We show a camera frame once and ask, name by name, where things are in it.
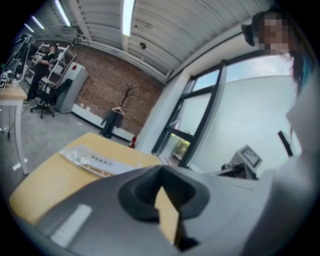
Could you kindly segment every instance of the desk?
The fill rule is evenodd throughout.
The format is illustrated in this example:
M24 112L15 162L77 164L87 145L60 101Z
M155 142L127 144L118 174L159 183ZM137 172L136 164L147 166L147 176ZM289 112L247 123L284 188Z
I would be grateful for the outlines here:
M23 100L27 98L24 90L19 86L12 86L7 83L5 88L0 90L0 106L16 106L15 108L15 146L18 152L18 158L24 175L28 174L25 158L21 143L21 113ZM3 117L4 112L1 111L1 131L4 132Z
M71 142L66 148L76 145L86 145L101 155L131 166L161 164L155 155L118 144L92 132ZM101 177L75 165L57 152L17 187L9 199L10 206L18 216L35 225L54 205L98 179Z

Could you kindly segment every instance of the concrete floor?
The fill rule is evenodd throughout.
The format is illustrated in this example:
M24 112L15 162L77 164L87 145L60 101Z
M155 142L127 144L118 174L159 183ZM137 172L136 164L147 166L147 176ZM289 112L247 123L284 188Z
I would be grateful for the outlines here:
M27 110L21 117L21 137L24 158L27 159L26 166L29 173L35 170L41 163L47 160L54 153L64 148L67 144L80 136L93 132L99 134L99 129L84 122L71 113L61 114L55 112L55 117L49 113L40 119L38 112L30 112L30 106L23 105ZM19 164L15 142L15 128L10 134L10 141L7 139L9 127L9 106L2 106L4 133L0 132L0 190L3 199L8 202L10 195L16 187L26 178L21 167L14 170L13 167ZM15 107L10 108L10 125L14 123ZM123 145L129 145L116 137L112 141Z

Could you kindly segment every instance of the table leg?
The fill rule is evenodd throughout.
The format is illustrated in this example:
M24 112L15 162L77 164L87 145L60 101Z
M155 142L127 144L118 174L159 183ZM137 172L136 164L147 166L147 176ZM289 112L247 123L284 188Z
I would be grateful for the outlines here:
M18 158L21 164L21 168L24 175L27 175L29 172L27 170L27 165L25 163L24 154L22 151L22 143L21 143L21 113L22 113L22 105L23 101L19 100L15 109L15 145L16 150L18 151Z
M1 132L5 132L4 108L1 107Z

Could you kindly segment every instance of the fluorescent light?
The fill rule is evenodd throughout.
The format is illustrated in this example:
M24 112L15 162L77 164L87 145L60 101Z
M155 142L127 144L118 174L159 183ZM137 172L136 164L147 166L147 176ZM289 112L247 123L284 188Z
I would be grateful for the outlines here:
M28 30L30 30L32 33L33 32L35 32L31 27L29 27L26 23L24 23L24 25L26 26L26 28L28 29Z
M59 10L59 12L60 12L60 14L61 14L61 16L62 16L62 18L64 20L64 23L67 25L67 27L71 27L71 23L70 23L67 15L65 13L65 10L62 8L62 5L61 5L60 1L59 0L54 0L54 3L56 5L56 7L58 8L58 10Z
M40 29L44 30L45 27L40 23L39 20L37 20L37 18L35 16L31 16L31 18L35 21L35 23L39 26Z
M122 34L130 37L132 16L134 14L135 0L123 1Z

